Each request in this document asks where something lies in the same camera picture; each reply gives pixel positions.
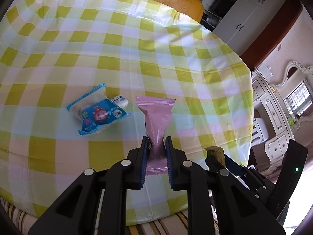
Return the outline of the pink candy packet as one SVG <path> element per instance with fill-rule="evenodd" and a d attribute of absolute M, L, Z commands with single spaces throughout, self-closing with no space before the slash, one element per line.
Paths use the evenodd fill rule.
<path fill-rule="evenodd" d="M 136 105 L 145 116 L 146 135 L 151 142 L 146 175 L 160 175 L 168 172 L 165 145 L 166 130 L 172 119 L 172 108 L 176 100 L 137 96 Z"/>

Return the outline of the blue cartoon snack packet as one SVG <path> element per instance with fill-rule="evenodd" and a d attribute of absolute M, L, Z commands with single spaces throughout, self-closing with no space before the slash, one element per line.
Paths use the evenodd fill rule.
<path fill-rule="evenodd" d="M 130 115 L 125 111 L 128 100 L 123 95 L 106 97 L 106 85 L 101 83 L 66 106 L 82 122 L 81 136 L 98 133 Z"/>

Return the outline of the small white slatted stool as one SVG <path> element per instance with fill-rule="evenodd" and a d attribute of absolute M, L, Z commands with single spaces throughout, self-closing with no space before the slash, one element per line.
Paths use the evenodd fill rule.
<path fill-rule="evenodd" d="M 267 140 L 268 140 L 268 131 L 266 129 L 264 120 L 261 118 L 254 118 L 251 147 L 264 143 Z"/>

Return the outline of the white ornate dressing table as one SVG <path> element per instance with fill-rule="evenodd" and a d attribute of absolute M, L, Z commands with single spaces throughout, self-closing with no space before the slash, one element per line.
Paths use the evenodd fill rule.
<path fill-rule="evenodd" d="M 258 69 L 251 72 L 254 118 L 263 119 L 268 131 L 268 140 L 252 147 L 257 160 L 256 168 L 264 176 L 269 176 L 282 165 L 289 140 L 293 139 L 304 146 L 312 142 L 312 138 L 305 139 L 309 133 L 308 129 L 312 128 L 312 116 L 295 121 L 279 93 L 279 89 L 287 82 L 291 68 L 303 74 L 312 74 L 312 68 L 305 68 L 297 61 L 287 64 L 280 83 L 268 83 Z"/>

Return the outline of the green checkered tablecloth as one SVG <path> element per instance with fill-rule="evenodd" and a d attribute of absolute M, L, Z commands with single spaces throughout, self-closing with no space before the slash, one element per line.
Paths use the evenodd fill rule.
<path fill-rule="evenodd" d="M 67 105 L 104 83 L 129 116 L 81 136 Z M 215 34 L 153 0 L 25 0 L 1 21 L 1 197 L 40 216 L 87 168 L 110 168 L 141 144 L 138 96 L 174 98 L 175 148 L 204 165 L 220 146 L 246 165 L 250 71 Z"/>

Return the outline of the white wardrobe cabinet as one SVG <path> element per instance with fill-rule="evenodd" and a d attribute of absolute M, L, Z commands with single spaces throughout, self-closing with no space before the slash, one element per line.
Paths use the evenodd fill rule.
<path fill-rule="evenodd" d="M 242 55 L 265 30 L 285 0 L 200 0 L 202 24 Z"/>

